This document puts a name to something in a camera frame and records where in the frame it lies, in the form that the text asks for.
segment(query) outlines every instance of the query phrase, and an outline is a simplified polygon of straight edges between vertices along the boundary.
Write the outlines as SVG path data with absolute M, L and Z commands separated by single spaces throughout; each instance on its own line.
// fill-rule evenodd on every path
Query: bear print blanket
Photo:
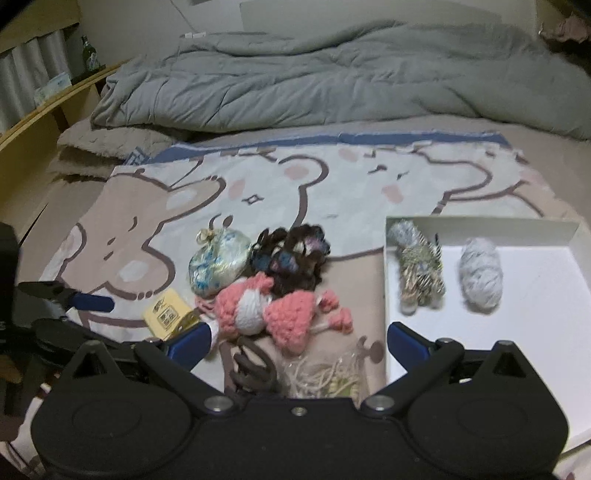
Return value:
M 187 266 L 199 248 L 199 230 L 232 227 L 256 240 L 265 228 L 320 224 L 332 246 L 320 288 L 334 289 L 352 309 L 353 340 L 372 346 L 366 373 L 375 391 L 385 382 L 379 348 L 373 347 L 384 342 L 380 251 L 386 216 L 567 211 L 518 151 L 495 142 L 239 148 L 116 168 L 43 280 L 113 297 L 109 314 L 69 315 L 114 340 L 142 340 L 152 336 L 142 312 L 165 289 L 173 287 L 193 304 Z M 310 347 L 326 345 L 333 333 L 318 335 Z M 194 373 L 223 389 L 217 352 Z

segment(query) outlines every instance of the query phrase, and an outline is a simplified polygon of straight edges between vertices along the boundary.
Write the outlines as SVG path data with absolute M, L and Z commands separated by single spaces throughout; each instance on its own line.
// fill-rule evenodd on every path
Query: dark hair scrunchie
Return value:
M 330 244 L 320 225 L 300 225 L 273 233 L 265 229 L 252 248 L 250 275 L 264 272 L 275 281 L 272 292 L 282 297 L 296 290 L 313 291 L 322 281 L 321 270 Z

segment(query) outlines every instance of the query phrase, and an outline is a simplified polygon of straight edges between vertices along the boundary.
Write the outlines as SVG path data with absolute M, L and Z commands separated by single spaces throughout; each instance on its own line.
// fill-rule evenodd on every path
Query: white box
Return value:
M 547 384 L 569 421 L 565 451 L 591 439 L 591 233 L 569 220 L 414 217 L 425 236 L 439 235 L 446 295 L 443 307 L 400 313 L 398 261 L 394 244 L 384 249 L 386 329 L 403 322 L 429 340 L 451 337 L 466 349 L 490 349 L 513 340 Z M 386 232 L 400 218 L 388 217 Z M 491 314 L 464 303 L 457 264 L 462 246 L 482 236 L 498 247 L 503 297 Z M 406 370 L 386 358 L 388 382 Z

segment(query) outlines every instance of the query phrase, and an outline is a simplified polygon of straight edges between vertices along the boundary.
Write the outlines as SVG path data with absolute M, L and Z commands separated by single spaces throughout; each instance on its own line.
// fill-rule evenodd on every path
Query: gray comforter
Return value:
M 209 34 L 108 78 L 95 125 L 229 132 L 450 113 L 591 138 L 591 81 L 506 25 Z

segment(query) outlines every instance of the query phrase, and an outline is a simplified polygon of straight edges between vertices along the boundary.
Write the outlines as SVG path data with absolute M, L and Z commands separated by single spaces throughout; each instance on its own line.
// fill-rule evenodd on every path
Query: gray yarn ball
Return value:
M 465 299 L 482 310 L 492 310 L 503 295 L 503 270 L 496 246 L 486 238 L 472 238 L 464 246 L 459 265 Z
M 408 248 L 418 243 L 419 232 L 410 220 L 401 220 L 390 227 L 388 238 L 401 248 Z

